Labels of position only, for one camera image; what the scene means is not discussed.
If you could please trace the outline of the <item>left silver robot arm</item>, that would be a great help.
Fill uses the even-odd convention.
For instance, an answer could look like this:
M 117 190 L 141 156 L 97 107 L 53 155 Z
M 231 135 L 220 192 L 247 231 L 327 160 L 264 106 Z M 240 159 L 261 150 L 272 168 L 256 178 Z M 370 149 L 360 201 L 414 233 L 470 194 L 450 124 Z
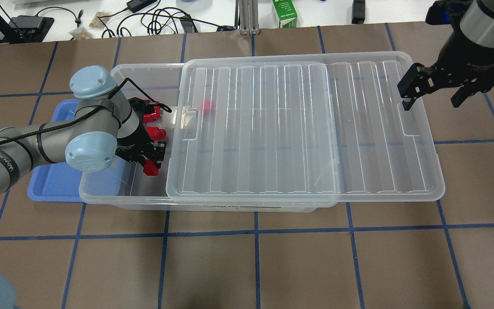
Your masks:
M 145 124 L 172 110 L 144 90 L 143 99 L 126 98 L 122 88 L 129 82 L 116 82 L 98 65 L 82 68 L 70 79 L 78 99 L 70 121 L 0 129 L 0 195 L 36 167 L 62 162 L 93 173 L 120 157 L 157 176 L 165 158 L 166 131 Z

